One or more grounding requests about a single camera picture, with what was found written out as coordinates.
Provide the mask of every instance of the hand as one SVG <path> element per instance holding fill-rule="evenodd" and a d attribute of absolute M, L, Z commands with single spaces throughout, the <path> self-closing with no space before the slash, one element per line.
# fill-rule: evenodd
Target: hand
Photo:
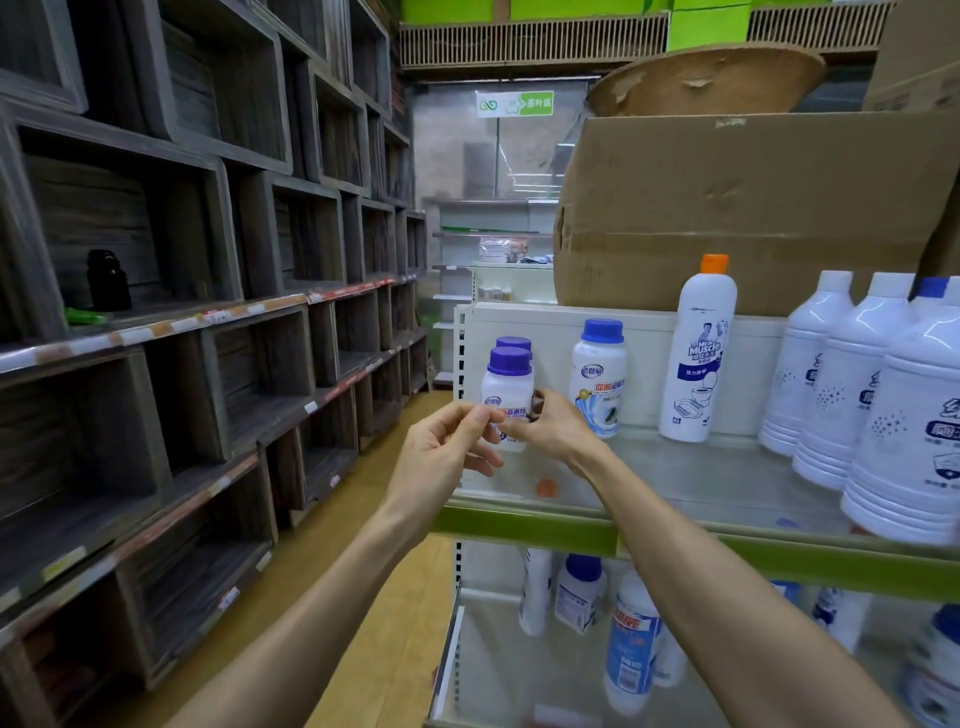
<path fill-rule="evenodd" d="M 543 450 L 583 477 L 575 460 L 585 449 L 599 444 L 599 438 L 587 425 L 583 413 L 566 397 L 549 389 L 538 390 L 537 396 L 543 398 L 543 406 L 534 422 L 511 418 L 497 427 L 508 437 Z"/>
<path fill-rule="evenodd" d="M 503 458 L 484 443 L 499 443 L 493 423 L 502 411 L 484 404 L 454 401 L 407 430 L 387 494 L 383 515 L 410 527 L 411 538 L 423 539 L 460 483 L 464 469 L 493 476 Z"/>

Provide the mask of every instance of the orange sticker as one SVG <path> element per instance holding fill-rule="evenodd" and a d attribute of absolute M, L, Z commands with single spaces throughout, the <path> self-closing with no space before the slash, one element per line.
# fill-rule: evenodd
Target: orange sticker
<path fill-rule="evenodd" d="M 557 481 L 548 477 L 542 478 L 537 483 L 537 495 L 539 497 L 557 497 Z"/>

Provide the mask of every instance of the orange bottle cap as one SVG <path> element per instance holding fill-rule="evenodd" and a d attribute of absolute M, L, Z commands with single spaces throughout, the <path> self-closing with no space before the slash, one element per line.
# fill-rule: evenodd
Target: orange bottle cap
<path fill-rule="evenodd" d="M 700 261 L 701 273 L 726 273 L 727 263 L 730 260 L 729 255 L 704 255 Z"/>

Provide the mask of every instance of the left hand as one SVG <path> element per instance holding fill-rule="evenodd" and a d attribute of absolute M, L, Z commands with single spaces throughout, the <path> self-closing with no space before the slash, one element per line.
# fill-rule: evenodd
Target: left hand
<path fill-rule="evenodd" d="M 493 424 L 504 418 L 494 407 L 454 401 L 411 426 L 380 506 L 381 515 L 400 520 L 412 538 L 423 539 L 464 469 L 491 477 L 494 468 L 503 466 L 503 458 L 487 443 L 500 442 Z"/>

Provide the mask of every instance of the cardboard box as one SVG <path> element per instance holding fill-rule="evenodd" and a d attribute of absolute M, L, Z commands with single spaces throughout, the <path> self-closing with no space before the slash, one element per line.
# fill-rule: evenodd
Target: cardboard box
<path fill-rule="evenodd" d="M 704 253 L 737 313 L 785 316 L 820 271 L 917 270 L 960 164 L 951 114 L 589 119 L 554 234 L 563 305 L 676 310 Z"/>

